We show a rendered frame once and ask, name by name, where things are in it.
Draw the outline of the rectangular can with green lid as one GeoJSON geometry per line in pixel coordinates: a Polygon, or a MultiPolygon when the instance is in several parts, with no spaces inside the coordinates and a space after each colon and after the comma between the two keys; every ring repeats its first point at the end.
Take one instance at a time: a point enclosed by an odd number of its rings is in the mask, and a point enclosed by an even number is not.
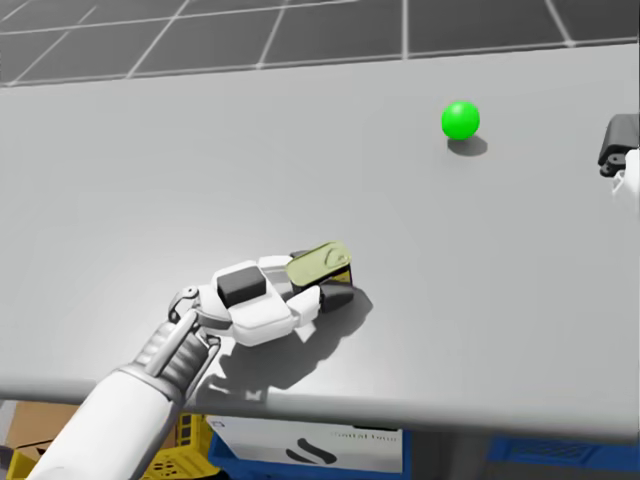
{"type": "Polygon", "coordinates": [[[343,242],[330,241],[296,252],[285,271],[291,284],[300,289],[327,281],[352,285],[351,260],[351,252],[343,242]]]}

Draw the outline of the blue box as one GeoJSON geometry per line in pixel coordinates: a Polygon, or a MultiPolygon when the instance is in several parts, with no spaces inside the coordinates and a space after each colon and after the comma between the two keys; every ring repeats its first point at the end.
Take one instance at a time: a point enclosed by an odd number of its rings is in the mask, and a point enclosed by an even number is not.
{"type": "Polygon", "coordinates": [[[640,473],[640,443],[605,444],[578,440],[495,436],[489,461],[640,473]]]}

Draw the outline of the white box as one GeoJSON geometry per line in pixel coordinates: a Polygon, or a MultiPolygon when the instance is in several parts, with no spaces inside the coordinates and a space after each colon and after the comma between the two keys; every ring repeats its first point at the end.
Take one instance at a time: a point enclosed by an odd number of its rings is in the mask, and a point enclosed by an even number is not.
{"type": "Polygon", "coordinates": [[[229,416],[206,420],[240,460],[403,472],[401,430],[229,416]]]}

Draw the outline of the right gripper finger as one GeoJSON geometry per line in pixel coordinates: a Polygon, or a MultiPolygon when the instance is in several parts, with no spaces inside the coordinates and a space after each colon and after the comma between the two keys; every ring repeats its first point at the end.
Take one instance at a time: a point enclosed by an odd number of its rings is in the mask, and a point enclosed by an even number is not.
{"type": "Polygon", "coordinates": [[[598,157],[599,173],[612,180],[614,195],[640,201],[640,115],[614,115],[606,128],[598,157]]]}

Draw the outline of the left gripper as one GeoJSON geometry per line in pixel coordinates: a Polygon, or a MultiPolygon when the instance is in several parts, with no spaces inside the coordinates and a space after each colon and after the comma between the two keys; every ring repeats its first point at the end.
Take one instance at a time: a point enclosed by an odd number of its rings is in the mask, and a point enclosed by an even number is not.
{"type": "Polygon", "coordinates": [[[314,285],[294,296],[287,265],[306,253],[308,250],[268,255],[216,271],[210,283],[197,287],[201,327],[209,334],[256,346],[284,337],[351,302],[355,288],[340,282],[314,285]],[[286,304],[290,298],[291,309],[286,304]]]}

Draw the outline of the green ball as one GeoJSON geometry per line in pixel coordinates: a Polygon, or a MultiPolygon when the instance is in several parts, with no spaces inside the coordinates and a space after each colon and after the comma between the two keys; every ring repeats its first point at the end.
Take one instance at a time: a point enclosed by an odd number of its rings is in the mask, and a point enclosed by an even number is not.
{"type": "Polygon", "coordinates": [[[456,101],[449,104],[441,115],[441,129],[452,140],[466,140],[472,137],[480,127],[480,112],[468,101],[456,101]]]}

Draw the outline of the brown box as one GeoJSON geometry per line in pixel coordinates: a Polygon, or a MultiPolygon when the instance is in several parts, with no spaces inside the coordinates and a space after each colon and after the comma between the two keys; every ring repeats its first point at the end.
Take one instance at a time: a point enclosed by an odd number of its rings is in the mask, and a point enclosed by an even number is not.
{"type": "Polygon", "coordinates": [[[16,405],[6,444],[16,448],[52,440],[77,409],[76,405],[20,401],[16,405]]]}

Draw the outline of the yellow box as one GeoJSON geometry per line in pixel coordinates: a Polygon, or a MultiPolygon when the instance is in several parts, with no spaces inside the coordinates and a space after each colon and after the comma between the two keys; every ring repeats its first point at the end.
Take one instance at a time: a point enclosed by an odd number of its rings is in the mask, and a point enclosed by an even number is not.
{"type": "MultiPolygon", "coordinates": [[[[210,463],[214,432],[204,415],[181,414],[163,447],[139,480],[204,480],[222,472],[210,463]]],[[[4,480],[26,480],[52,438],[12,447],[4,480]]]]}

